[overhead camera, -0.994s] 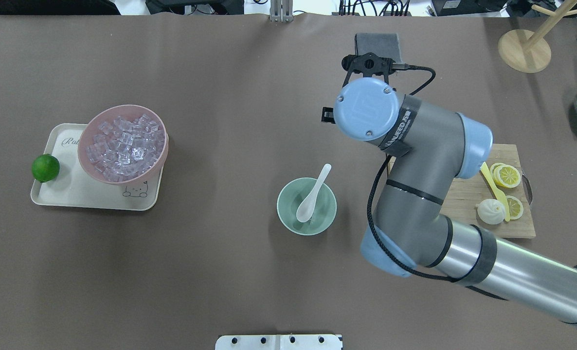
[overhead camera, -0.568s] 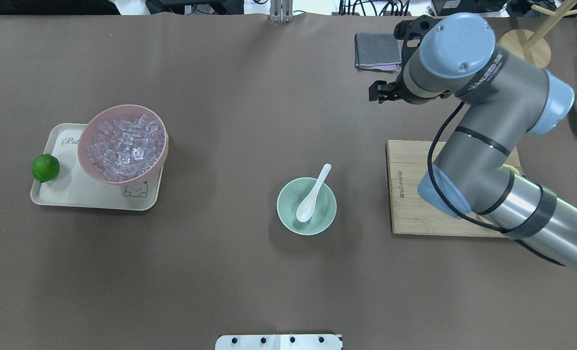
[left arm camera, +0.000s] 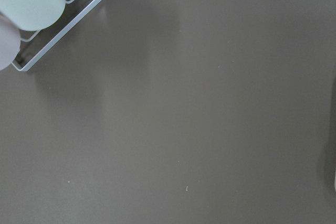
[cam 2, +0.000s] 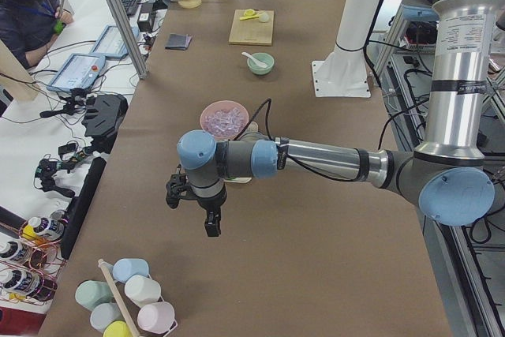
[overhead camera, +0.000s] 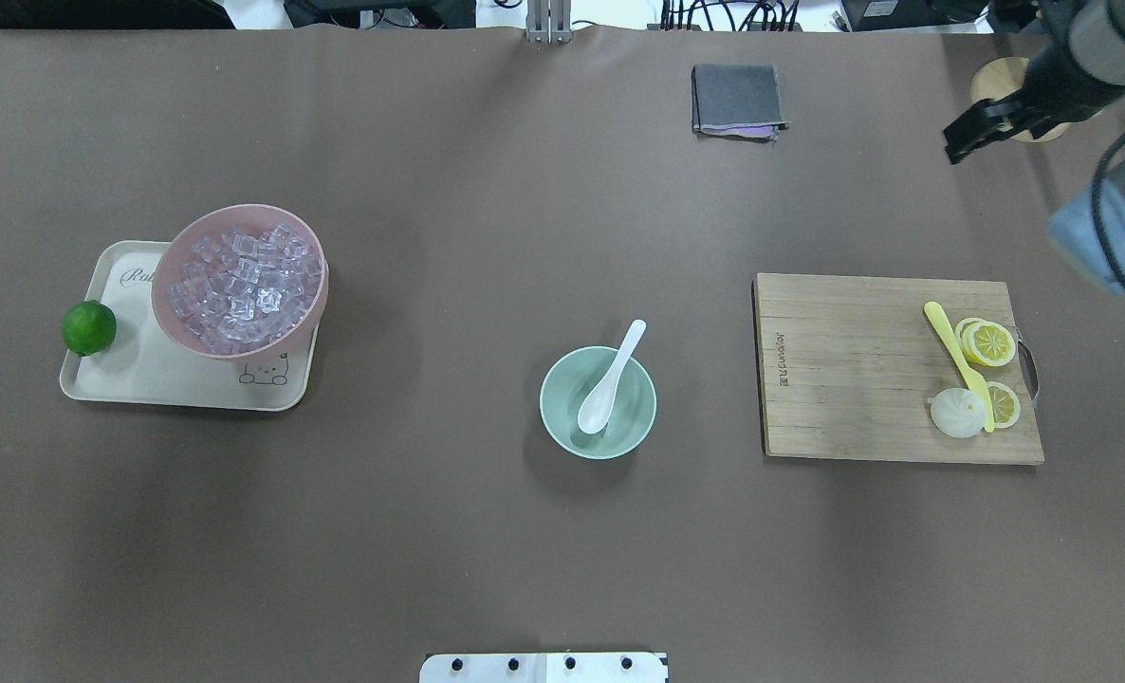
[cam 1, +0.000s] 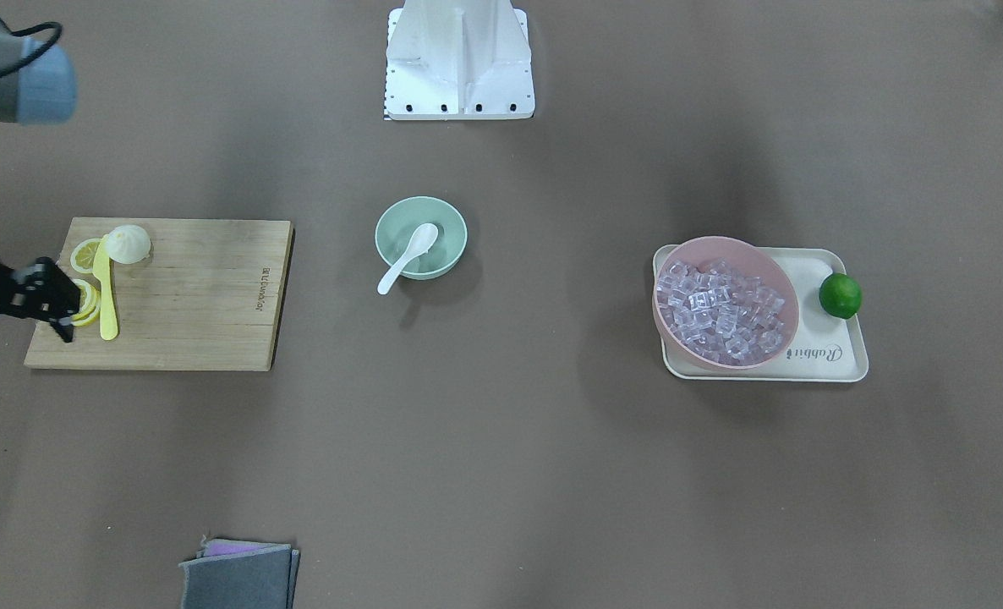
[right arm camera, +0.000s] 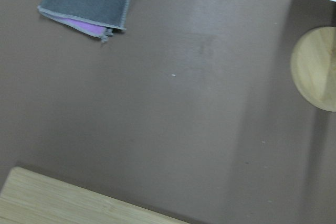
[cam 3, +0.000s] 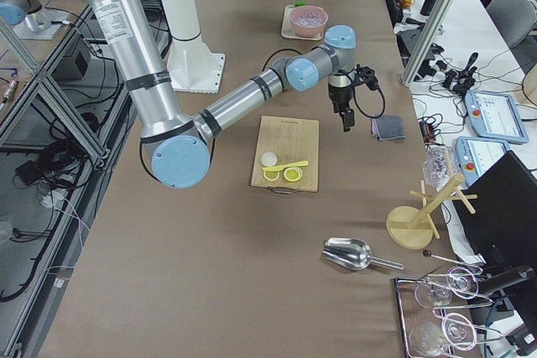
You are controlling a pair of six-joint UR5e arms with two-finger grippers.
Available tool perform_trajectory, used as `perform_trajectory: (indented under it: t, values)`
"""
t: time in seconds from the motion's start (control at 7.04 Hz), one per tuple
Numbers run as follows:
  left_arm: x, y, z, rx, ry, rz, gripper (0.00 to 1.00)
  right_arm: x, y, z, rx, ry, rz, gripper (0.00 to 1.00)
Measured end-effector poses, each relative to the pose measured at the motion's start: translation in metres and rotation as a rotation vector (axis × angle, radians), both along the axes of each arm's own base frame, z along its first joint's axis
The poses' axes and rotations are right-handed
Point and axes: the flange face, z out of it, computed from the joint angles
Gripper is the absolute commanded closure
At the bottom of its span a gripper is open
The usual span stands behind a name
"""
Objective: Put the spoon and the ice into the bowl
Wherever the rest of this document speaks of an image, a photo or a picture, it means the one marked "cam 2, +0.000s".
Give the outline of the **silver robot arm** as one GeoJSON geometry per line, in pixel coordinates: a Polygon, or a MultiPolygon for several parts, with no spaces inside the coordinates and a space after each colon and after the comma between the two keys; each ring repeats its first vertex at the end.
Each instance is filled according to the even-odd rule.
{"type": "Polygon", "coordinates": [[[412,151],[343,148],[241,130],[216,140],[197,129],[177,144],[179,166],[166,185],[166,202],[196,201],[204,228],[220,235],[225,182],[269,178],[298,166],[337,182],[368,182],[413,204],[426,218],[461,227],[483,219],[495,196],[477,147],[487,91],[492,32],[504,0],[402,0],[405,9],[431,8],[439,18],[428,117],[412,151]]]}

